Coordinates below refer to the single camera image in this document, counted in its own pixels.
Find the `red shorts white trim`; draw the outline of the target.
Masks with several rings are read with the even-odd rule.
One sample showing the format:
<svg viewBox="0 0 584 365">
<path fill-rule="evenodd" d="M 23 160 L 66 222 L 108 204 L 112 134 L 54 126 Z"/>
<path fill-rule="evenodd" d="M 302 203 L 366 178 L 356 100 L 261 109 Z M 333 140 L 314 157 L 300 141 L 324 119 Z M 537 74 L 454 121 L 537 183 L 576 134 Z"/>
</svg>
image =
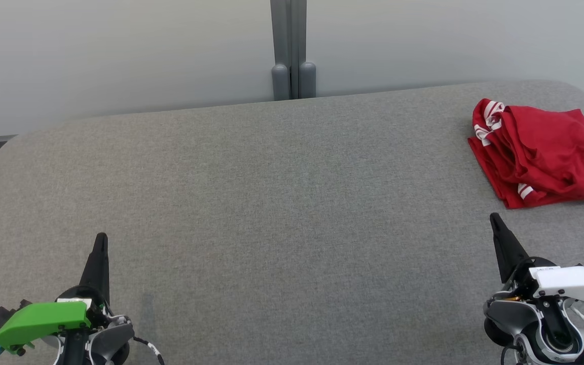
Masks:
<svg viewBox="0 0 584 365">
<path fill-rule="evenodd" d="M 512 180 L 568 199 L 584 199 L 584 115 L 507 106 L 498 129 L 514 157 Z"/>
</svg>

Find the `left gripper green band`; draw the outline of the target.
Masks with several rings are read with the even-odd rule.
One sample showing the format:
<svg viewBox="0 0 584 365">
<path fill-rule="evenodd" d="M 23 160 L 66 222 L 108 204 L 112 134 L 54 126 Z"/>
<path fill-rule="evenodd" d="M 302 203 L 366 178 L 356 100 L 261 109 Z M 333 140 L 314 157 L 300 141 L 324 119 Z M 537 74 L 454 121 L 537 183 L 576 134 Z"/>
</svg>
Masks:
<svg viewBox="0 0 584 365">
<path fill-rule="evenodd" d="M 25 304 L 2 315 L 0 346 L 14 353 L 49 335 L 69 330 L 92 330 L 105 322 L 110 304 L 107 234 L 97 234 L 79 285 L 67 289 L 52 302 Z"/>
</svg>

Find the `grey fabric sofa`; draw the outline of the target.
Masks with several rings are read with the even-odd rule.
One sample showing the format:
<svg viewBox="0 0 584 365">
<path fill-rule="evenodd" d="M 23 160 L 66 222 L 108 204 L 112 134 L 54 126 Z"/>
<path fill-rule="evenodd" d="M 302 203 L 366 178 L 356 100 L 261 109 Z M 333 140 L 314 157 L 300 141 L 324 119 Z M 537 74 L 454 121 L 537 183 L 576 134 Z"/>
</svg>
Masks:
<svg viewBox="0 0 584 365">
<path fill-rule="evenodd" d="M 68 122 L 0 148 L 0 306 L 78 284 L 107 233 L 111 308 L 167 365 L 500 365 L 489 215 L 584 264 L 584 203 L 507 210 L 467 143 L 493 82 Z"/>
</svg>

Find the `red basketball jersey white sleeves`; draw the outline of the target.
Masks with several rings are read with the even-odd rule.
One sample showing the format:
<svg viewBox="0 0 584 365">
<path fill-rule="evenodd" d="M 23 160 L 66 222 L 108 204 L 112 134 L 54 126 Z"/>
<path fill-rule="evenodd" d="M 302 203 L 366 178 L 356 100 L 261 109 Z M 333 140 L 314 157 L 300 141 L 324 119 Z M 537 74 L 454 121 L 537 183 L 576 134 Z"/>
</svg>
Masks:
<svg viewBox="0 0 584 365">
<path fill-rule="evenodd" d="M 542 190 L 537 191 L 527 184 L 512 180 L 514 168 L 512 149 L 503 134 L 498 131 L 501 126 L 501 113 L 507 106 L 512 105 L 487 98 L 479 101 L 472 113 L 474 135 L 468 139 L 468 144 L 496 196 L 508 209 L 584 201 L 556 196 Z"/>
</svg>

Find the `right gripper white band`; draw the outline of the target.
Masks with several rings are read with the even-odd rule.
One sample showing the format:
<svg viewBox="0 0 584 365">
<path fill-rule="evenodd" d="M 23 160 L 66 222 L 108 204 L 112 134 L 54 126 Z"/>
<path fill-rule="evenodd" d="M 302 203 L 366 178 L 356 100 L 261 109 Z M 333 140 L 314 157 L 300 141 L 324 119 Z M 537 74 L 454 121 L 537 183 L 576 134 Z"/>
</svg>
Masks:
<svg viewBox="0 0 584 365">
<path fill-rule="evenodd" d="M 572 298 L 584 302 L 584 266 L 561 267 L 526 253 L 499 213 L 489 216 L 500 280 L 512 282 L 512 290 L 523 300 L 542 297 Z"/>
</svg>

